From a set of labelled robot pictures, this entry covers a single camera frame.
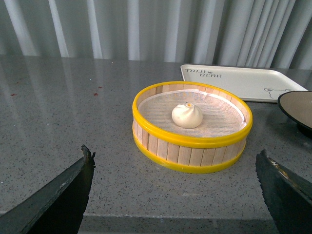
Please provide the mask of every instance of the cartoon bear drawing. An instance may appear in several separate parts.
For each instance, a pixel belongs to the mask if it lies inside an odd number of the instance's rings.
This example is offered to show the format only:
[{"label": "cartoon bear drawing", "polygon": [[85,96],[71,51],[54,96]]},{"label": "cartoon bear drawing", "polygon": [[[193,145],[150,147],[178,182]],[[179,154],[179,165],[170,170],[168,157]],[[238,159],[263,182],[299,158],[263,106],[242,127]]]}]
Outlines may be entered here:
[{"label": "cartoon bear drawing", "polygon": [[272,99],[278,99],[280,95],[293,91],[292,89],[278,90],[278,89],[271,89],[271,88],[265,88],[264,90],[269,93],[270,98]]}]

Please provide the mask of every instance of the speckled stone surface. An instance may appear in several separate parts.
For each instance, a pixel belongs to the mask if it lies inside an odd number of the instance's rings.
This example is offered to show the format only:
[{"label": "speckled stone surface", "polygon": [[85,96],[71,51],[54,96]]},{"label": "speckled stone surface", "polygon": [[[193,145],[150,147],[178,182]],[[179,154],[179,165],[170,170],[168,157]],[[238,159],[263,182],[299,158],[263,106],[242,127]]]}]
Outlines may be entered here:
[{"label": "speckled stone surface", "polygon": [[[179,63],[0,56],[0,214],[96,151],[84,231],[277,233],[255,156],[312,182],[312,139],[277,104],[248,102],[253,128],[242,157],[193,175],[150,161],[132,136],[132,102],[143,88],[181,80]],[[312,90],[311,71],[280,70]]]}]

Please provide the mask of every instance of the white mesh cloth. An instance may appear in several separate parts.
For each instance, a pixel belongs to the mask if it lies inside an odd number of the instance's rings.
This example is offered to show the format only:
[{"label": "white mesh cloth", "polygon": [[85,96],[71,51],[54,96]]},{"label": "white mesh cloth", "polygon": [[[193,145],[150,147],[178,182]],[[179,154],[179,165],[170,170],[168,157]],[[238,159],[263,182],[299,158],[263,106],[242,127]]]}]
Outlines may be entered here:
[{"label": "white mesh cloth", "polygon": [[[193,129],[177,126],[172,120],[172,110],[186,102],[198,106],[203,113],[202,123]],[[153,125],[190,137],[221,137],[246,126],[242,112],[230,101],[199,90],[165,92],[145,99],[139,106],[141,115]]]}]

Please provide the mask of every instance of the white tray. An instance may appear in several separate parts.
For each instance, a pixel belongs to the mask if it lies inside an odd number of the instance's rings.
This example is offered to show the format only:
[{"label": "white tray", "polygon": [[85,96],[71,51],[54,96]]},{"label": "white tray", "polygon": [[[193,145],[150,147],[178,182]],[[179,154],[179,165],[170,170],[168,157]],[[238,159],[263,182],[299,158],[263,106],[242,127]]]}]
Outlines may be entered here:
[{"label": "white tray", "polygon": [[216,86],[244,101],[277,102],[283,93],[306,91],[284,74],[273,70],[185,64],[181,71],[184,81]]}]

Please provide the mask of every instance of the yellow rim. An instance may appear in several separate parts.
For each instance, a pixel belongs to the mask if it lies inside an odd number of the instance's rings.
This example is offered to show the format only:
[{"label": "yellow rim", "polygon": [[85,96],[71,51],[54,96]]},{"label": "yellow rim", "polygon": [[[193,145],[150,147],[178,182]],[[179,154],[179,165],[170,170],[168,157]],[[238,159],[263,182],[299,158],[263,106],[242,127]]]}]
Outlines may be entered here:
[{"label": "yellow rim", "polygon": [[[159,86],[164,86],[164,85],[170,85],[170,84],[192,84],[192,85],[198,85],[198,86],[204,86],[204,87],[209,87],[213,88],[219,91],[222,91],[234,98],[236,98],[248,111],[250,115],[250,121],[247,123],[246,127],[244,127],[242,130],[227,135],[227,136],[220,136],[220,137],[192,137],[192,136],[184,136],[172,132],[165,131],[153,124],[151,124],[149,121],[147,121],[138,111],[137,108],[137,99],[145,92],[147,92],[150,89],[159,87]],[[171,82],[163,82],[159,84],[154,84],[151,85],[143,90],[141,90],[135,97],[133,105],[132,105],[132,112],[133,112],[133,117],[136,120],[136,122],[148,133],[156,136],[159,139],[162,139],[166,142],[180,145],[180,146],[185,146],[185,147],[190,147],[190,148],[219,148],[219,147],[224,147],[227,145],[232,145],[235,144],[239,141],[241,141],[243,138],[245,138],[248,133],[250,132],[252,125],[253,125],[253,114],[248,107],[248,105],[241,100],[239,97],[235,96],[234,94],[220,89],[215,86],[207,85],[207,84],[202,84],[202,83],[197,83],[197,82],[189,82],[189,81],[171,81]]]},{"label": "yellow rim", "polygon": [[218,171],[224,170],[224,169],[232,166],[234,163],[236,163],[238,161],[238,159],[242,155],[242,153],[243,153],[243,151],[245,149],[245,145],[246,145],[246,143],[245,143],[242,151],[235,158],[233,158],[233,159],[231,159],[231,160],[229,160],[227,162],[216,164],[216,165],[212,165],[212,166],[199,167],[199,166],[187,166],[187,165],[177,164],[177,163],[174,163],[174,162],[169,162],[169,161],[167,161],[167,160],[165,160],[163,158],[160,158],[160,157],[152,154],[150,151],[145,149],[143,147],[143,145],[137,139],[136,135],[133,134],[133,138],[135,140],[135,143],[136,143],[137,147],[150,160],[154,161],[155,163],[157,163],[157,164],[159,164],[161,166],[167,167],[167,168],[175,170],[175,171],[185,172],[185,173],[193,173],[193,174],[203,174],[203,173],[218,172]]}]

